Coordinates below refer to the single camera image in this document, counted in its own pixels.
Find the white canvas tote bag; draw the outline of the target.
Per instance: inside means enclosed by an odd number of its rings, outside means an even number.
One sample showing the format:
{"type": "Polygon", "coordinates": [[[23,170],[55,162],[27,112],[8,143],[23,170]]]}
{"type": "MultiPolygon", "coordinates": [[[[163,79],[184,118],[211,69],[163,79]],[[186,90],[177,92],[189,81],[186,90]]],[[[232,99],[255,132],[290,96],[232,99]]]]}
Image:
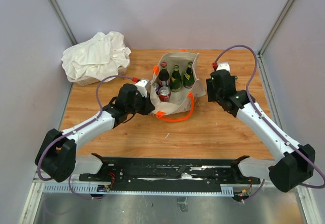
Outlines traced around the white canvas tote bag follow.
{"type": "Polygon", "coordinates": [[[183,75],[189,62],[193,63],[193,75],[194,84],[192,88],[185,88],[182,86],[179,92],[172,92],[169,102],[162,102],[155,91],[153,85],[150,85],[148,91],[150,92],[150,99],[155,106],[155,110],[152,114],[158,114],[160,116],[167,116],[171,114],[177,114],[181,112],[187,112],[191,110],[191,98],[189,95],[193,95],[193,99],[196,100],[206,94],[202,81],[197,76],[199,54],[189,52],[171,52],[165,54],[159,61],[158,65],[153,68],[153,77],[151,83],[158,81],[158,74],[161,70],[160,63],[165,61],[167,63],[167,71],[172,73],[174,65],[178,65],[180,68],[180,74],[183,75]]]}

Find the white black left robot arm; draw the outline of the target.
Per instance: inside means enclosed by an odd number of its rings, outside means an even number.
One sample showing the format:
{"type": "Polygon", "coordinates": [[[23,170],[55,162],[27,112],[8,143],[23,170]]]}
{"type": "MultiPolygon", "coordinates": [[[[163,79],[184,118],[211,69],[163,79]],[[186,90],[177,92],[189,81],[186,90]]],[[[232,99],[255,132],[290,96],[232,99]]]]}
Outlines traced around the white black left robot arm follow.
{"type": "Polygon", "coordinates": [[[109,175],[108,167],[96,154],[77,156],[77,151],[98,135],[131,120],[135,114],[148,115],[154,110],[147,89],[150,81],[124,84],[109,104],[86,121],[69,129],[52,129],[46,134],[35,159],[38,177],[43,181],[63,182],[74,174],[91,174],[97,181],[109,175]]]}

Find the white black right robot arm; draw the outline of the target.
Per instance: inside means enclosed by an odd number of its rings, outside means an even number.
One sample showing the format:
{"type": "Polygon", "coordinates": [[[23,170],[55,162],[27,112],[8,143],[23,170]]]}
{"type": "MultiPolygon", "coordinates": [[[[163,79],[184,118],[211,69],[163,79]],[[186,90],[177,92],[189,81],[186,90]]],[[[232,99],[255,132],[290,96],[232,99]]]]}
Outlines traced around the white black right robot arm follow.
{"type": "Polygon", "coordinates": [[[266,145],[272,160],[242,156],[230,170],[231,180],[242,183],[248,177],[271,181],[286,193],[313,176],[315,150],[286,134],[261,109],[248,91],[236,89],[235,77],[228,70],[216,70],[206,80],[208,101],[245,123],[266,145]]]}

